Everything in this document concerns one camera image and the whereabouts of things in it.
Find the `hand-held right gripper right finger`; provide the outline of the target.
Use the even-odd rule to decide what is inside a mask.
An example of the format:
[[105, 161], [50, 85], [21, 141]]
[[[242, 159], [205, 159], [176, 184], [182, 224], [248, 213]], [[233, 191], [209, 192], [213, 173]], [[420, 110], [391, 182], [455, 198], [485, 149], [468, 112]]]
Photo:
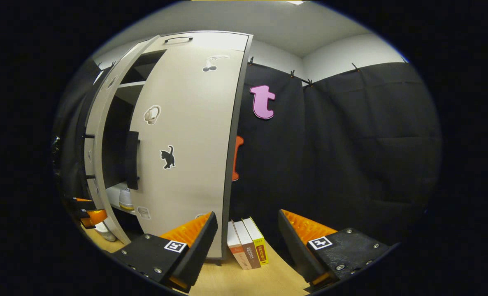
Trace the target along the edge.
[[352, 227], [335, 230], [284, 209], [278, 225], [295, 271], [310, 285], [346, 281], [391, 253], [391, 246]]

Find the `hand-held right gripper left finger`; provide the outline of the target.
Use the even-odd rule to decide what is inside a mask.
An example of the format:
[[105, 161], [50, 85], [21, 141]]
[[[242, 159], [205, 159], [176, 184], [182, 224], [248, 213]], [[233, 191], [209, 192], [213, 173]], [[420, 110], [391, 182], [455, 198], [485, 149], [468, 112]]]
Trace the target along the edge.
[[141, 277], [187, 294], [217, 230], [216, 214], [209, 212], [163, 235], [143, 234], [109, 256]]

